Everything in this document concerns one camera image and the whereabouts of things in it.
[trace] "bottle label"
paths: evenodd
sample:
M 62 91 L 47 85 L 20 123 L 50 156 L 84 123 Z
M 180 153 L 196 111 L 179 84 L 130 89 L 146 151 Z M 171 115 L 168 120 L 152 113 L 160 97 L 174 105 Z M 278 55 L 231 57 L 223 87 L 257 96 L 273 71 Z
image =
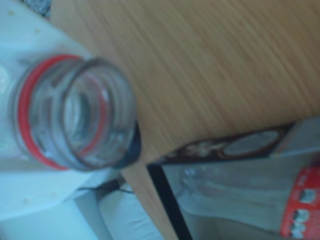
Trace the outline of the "bottle label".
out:
M 280 232 L 283 237 L 320 240 L 320 167 L 305 167 L 299 173 Z

